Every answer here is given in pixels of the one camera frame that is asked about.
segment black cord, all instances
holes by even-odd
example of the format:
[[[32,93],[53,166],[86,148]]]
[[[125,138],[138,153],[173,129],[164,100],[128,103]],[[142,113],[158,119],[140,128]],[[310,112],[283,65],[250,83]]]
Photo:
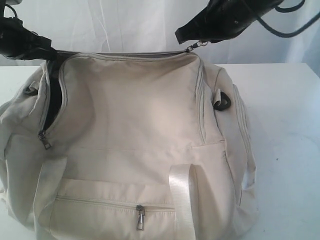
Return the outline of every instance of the black cord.
[[[17,19],[17,18],[18,18],[18,14],[17,14],[16,10],[15,10],[12,6],[10,6],[9,4],[6,4],[5,6],[6,6],[7,8],[10,8],[10,9],[11,9],[11,11],[12,11],[13,14],[14,14],[14,17]]]
[[[293,12],[299,10],[305,4],[305,2],[306,2],[306,0],[301,0],[301,2],[298,5],[293,6],[293,7],[287,7],[287,8],[282,8],[282,7],[276,6],[275,10],[279,13],[293,13]]]
[[[284,32],[280,32],[275,30],[274,28],[272,28],[271,26],[269,26],[264,20],[261,19],[260,16],[258,16],[258,14],[256,14],[255,11],[252,10],[252,8],[246,3],[246,0],[241,0],[243,2],[243,4],[245,5],[245,7],[249,10],[249,12],[254,15],[257,19],[257,21],[266,29],[268,30],[270,33],[280,37],[280,38],[293,38],[299,34],[301,34],[304,30],[308,29],[312,24],[314,24],[317,20],[320,19],[320,12],[315,15],[313,18],[311,18],[305,25],[303,25],[301,28],[299,28],[298,30],[294,31],[294,32],[290,32],[290,33],[284,33]]]

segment white table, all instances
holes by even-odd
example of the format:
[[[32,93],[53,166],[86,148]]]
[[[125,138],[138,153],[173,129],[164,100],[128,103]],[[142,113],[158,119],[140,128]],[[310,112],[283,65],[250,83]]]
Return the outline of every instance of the white table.
[[[242,240],[316,240],[320,236],[320,79],[306,64],[222,65],[251,119],[260,218]],[[37,67],[0,67],[0,104]],[[34,234],[0,205],[0,236]]]

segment cream fabric bag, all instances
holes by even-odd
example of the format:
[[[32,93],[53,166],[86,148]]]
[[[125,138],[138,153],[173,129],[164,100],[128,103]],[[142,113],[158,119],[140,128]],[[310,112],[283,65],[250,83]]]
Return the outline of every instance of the cream fabric bag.
[[[38,240],[229,240],[253,225],[248,118],[223,68],[76,54],[51,118],[48,68],[0,108],[1,196]]]

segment white backdrop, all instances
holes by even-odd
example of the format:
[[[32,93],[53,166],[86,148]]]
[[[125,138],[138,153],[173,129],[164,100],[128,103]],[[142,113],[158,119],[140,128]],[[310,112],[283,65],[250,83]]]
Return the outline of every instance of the white backdrop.
[[[14,6],[24,26],[52,39],[56,49],[81,52],[155,52],[181,50],[175,31],[209,0],[23,0]],[[291,7],[300,0],[285,0]],[[298,12],[271,11],[263,17],[272,27],[292,32],[320,11],[319,0],[307,0]],[[252,24],[233,40],[197,50],[216,64],[307,63],[320,76],[320,22],[303,34],[283,39]],[[11,61],[0,65],[38,65]]]

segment bag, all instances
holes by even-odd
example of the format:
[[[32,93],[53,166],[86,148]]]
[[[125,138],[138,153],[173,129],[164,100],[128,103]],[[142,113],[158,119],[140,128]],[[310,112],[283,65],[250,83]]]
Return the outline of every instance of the bag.
[[[233,239],[255,175],[238,89],[194,53],[47,62],[0,108],[2,198],[38,240]]]

